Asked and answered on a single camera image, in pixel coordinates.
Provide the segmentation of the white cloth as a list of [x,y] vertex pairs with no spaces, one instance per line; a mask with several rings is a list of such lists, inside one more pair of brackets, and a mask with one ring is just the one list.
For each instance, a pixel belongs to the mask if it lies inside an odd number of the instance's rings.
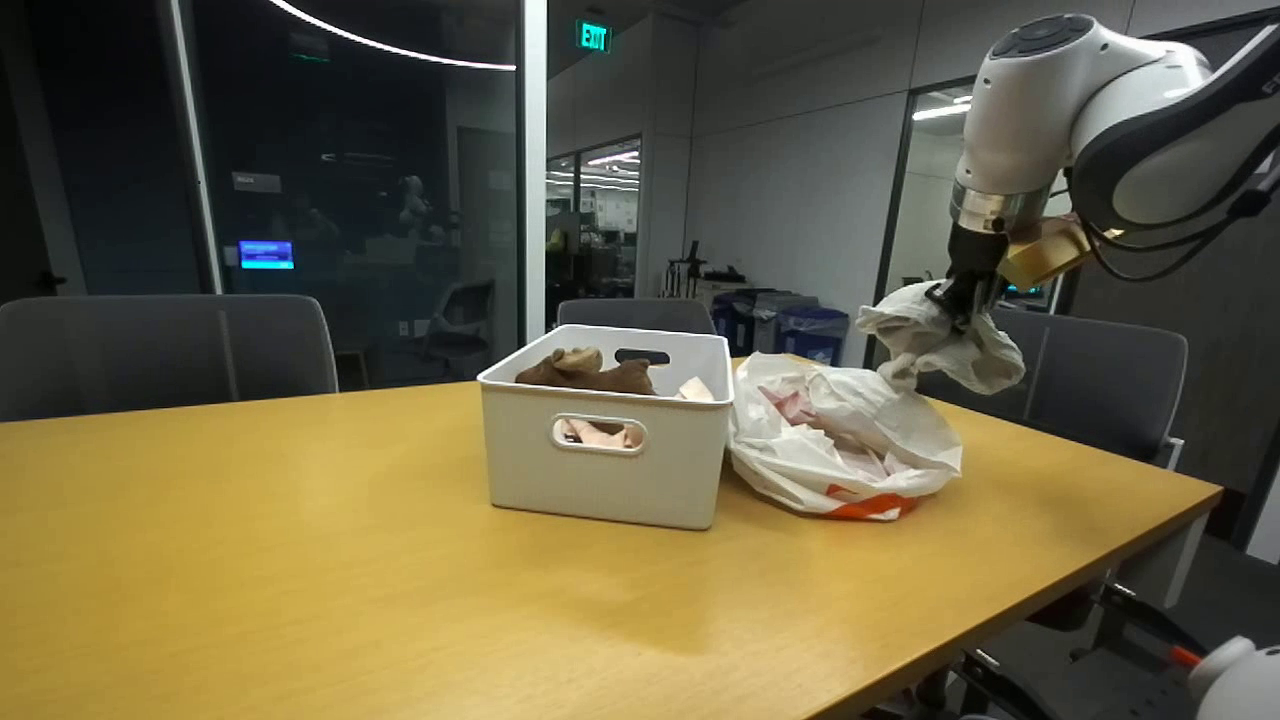
[[914,391],[925,373],[941,372],[978,395],[996,395],[1025,375],[1020,348],[979,310],[956,327],[929,292],[943,281],[906,284],[858,311],[854,327],[883,345],[890,359],[877,373],[899,391]]

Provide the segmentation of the grey chair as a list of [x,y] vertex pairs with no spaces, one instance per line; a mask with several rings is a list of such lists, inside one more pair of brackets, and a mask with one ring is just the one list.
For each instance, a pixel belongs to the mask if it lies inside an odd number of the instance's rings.
[[1012,309],[996,325],[1021,350],[1025,374],[978,395],[945,374],[922,375],[925,396],[1052,436],[1175,470],[1172,436],[1187,374],[1187,340],[1171,331]]
[[558,306],[556,322],[557,325],[716,334],[708,309],[692,299],[573,299]]
[[334,395],[301,295],[20,299],[0,306],[0,423]]

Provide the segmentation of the row of bins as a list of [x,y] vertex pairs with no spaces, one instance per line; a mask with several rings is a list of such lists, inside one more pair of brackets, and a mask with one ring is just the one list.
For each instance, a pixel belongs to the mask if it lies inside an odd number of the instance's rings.
[[791,354],[829,366],[841,363],[851,325],[815,296],[767,288],[714,295],[710,319],[733,357]]

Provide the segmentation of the white plastic bag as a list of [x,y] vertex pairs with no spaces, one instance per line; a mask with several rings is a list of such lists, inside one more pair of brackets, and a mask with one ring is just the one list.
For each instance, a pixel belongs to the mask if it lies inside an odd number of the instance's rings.
[[876,372],[754,354],[733,388],[732,469],[791,512],[896,521],[963,474],[955,429]]

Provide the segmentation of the black stand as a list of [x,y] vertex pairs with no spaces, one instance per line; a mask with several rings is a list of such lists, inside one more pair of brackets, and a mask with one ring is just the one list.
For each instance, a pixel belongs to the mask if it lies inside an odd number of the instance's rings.
[[735,266],[727,265],[721,269],[710,266],[709,261],[700,256],[700,247],[699,241],[692,241],[684,256],[667,261],[660,297],[700,299],[722,293],[724,287],[749,286],[746,277]]

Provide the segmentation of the brown cloth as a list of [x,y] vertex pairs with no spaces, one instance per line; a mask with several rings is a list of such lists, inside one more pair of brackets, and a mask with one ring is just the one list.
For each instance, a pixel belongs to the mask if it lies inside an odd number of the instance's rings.
[[604,369],[596,347],[557,348],[536,365],[521,370],[515,383],[616,395],[657,396],[646,359],[630,359]]

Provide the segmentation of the pink cloth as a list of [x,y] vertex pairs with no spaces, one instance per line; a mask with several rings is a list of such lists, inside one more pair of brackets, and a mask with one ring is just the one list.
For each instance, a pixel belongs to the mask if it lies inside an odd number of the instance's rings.
[[[673,398],[710,402],[716,397],[700,378],[694,377],[680,386]],[[598,448],[635,450],[641,448],[646,439],[646,430],[635,421],[607,423],[576,416],[557,419],[552,432],[556,441],[562,445],[584,445]]]

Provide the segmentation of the white plastic basket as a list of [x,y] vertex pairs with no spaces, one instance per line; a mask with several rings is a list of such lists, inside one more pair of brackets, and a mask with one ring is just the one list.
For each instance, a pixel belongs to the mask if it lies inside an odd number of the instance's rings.
[[[604,369],[618,365],[621,351],[657,354],[660,363],[649,373],[657,396],[515,383],[521,370],[554,350],[582,347],[599,348]],[[713,401],[673,398],[694,377],[708,386]],[[722,337],[562,325],[481,372],[477,382],[493,505],[690,530],[713,523],[735,400]],[[557,442],[553,424],[573,416],[635,421],[646,439],[635,450]]]

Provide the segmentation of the black office chair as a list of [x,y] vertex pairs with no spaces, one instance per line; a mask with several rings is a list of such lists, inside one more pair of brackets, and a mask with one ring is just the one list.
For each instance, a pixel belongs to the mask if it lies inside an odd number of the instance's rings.
[[492,356],[493,279],[452,284],[428,320],[419,356],[438,380],[467,380]]

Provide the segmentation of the blue lit screen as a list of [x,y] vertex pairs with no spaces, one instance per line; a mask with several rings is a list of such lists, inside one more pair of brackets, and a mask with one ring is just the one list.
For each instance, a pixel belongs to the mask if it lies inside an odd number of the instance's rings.
[[242,240],[237,243],[238,265],[247,272],[292,272],[296,268],[291,241]]

